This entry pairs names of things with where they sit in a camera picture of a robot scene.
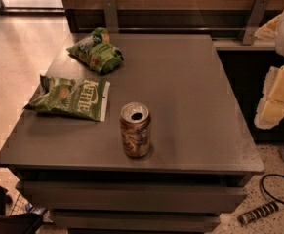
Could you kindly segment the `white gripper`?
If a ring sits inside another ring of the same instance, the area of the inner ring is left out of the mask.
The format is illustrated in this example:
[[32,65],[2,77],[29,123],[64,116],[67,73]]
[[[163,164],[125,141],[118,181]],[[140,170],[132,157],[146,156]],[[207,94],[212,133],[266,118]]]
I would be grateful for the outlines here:
[[[255,37],[261,40],[275,38],[275,50],[284,57],[284,10],[281,15],[277,15],[259,27]],[[272,66],[264,80],[263,96],[256,110],[254,124],[259,129],[269,130],[277,126],[283,118],[284,65],[280,68]]]

